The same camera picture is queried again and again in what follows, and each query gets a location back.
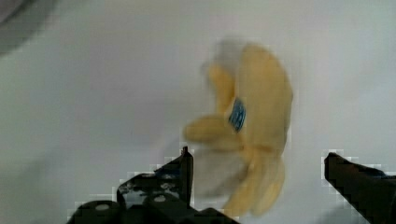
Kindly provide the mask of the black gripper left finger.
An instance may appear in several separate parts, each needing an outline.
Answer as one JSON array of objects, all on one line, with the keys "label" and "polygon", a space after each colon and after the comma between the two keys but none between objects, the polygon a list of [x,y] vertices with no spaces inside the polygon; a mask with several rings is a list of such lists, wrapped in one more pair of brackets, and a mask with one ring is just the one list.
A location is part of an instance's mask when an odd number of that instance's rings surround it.
[{"label": "black gripper left finger", "polygon": [[193,156],[180,155],[120,184],[117,200],[82,204],[66,224],[240,224],[214,208],[191,206]]}]

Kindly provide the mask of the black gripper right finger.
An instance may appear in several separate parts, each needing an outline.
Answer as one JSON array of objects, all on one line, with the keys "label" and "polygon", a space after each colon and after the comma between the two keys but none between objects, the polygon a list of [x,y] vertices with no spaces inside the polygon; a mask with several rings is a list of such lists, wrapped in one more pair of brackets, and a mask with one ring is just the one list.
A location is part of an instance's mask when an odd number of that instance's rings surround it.
[{"label": "black gripper right finger", "polygon": [[346,160],[336,153],[324,159],[324,177],[370,224],[395,224],[394,175]]}]

